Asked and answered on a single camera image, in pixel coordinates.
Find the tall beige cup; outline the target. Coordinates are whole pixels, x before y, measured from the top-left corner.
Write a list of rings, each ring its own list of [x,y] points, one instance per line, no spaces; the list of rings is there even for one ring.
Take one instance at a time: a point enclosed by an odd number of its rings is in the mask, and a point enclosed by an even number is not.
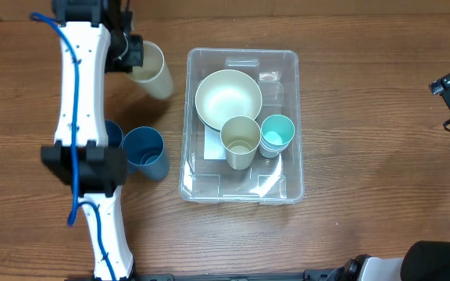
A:
[[[220,131],[226,160],[232,169],[247,169],[260,144],[261,131],[258,123],[247,116],[235,116],[226,121]]]
[[[157,44],[144,41],[143,55],[143,66],[134,66],[127,76],[152,98],[168,99],[174,87],[163,51]]]

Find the tall dark blue cup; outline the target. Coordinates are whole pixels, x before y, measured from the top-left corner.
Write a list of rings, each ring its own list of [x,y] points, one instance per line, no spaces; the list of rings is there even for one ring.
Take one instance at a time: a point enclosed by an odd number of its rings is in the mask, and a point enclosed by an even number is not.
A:
[[[124,132],[121,127],[114,121],[106,119],[105,128],[108,135],[108,146],[111,148],[119,148],[124,139]]]

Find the cream bowl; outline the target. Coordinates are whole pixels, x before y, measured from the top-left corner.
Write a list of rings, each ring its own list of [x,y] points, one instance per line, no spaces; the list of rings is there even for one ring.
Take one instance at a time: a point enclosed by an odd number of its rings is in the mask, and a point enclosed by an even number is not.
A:
[[[211,73],[198,85],[195,94],[198,116],[220,129],[235,116],[256,119],[262,106],[259,85],[248,74],[234,69]]]

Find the dark blue bowl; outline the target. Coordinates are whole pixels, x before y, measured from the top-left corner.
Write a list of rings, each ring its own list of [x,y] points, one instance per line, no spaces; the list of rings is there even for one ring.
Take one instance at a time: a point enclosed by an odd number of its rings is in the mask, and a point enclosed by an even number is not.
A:
[[[202,123],[207,126],[208,128],[210,128],[211,130],[214,130],[216,132],[220,132],[221,129],[220,128],[215,128],[214,126],[210,125],[209,123],[207,123],[201,116],[198,116],[199,119],[202,121]]]

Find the mint green small cup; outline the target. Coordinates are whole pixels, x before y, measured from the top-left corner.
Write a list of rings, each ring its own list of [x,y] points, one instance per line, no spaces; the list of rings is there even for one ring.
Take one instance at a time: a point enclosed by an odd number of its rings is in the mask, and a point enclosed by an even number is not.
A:
[[[269,145],[275,147],[291,143],[295,136],[295,125],[290,118],[284,115],[271,115],[261,125],[261,138]]]

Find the light blue small cup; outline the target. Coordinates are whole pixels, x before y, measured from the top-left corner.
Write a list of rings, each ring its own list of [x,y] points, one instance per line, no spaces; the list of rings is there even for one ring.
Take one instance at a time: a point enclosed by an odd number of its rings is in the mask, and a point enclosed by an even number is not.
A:
[[[263,149],[265,149],[267,151],[272,151],[272,152],[282,152],[289,146],[289,144],[285,144],[285,145],[271,144],[264,137],[261,137],[260,145]]]

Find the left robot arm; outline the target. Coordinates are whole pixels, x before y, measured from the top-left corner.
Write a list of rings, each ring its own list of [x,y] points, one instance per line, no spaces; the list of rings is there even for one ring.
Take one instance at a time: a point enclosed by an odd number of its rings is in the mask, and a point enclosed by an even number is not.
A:
[[[105,74],[142,66],[143,38],[132,34],[133,13],[110,0],[55,0],[53,17],[33,12],[59,36],[62,86],[54,143],[41,147],[42,163],[70,186],[67,223],[84,212],[95,256],[93,280],[135,280],[120,197],[127,154],[109,145],[105,125]]]

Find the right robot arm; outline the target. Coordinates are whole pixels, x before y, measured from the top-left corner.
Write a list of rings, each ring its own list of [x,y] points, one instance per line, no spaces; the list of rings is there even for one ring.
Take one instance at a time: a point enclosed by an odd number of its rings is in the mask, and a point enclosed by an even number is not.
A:
[[[450,74],[429,86],[440,95],[450,111]],[[450,119],[443,123],[450,132]],[[403,258],[382,259],[361,254],[327,276],[328,280],[450,280],[450,241],[418,241]]]

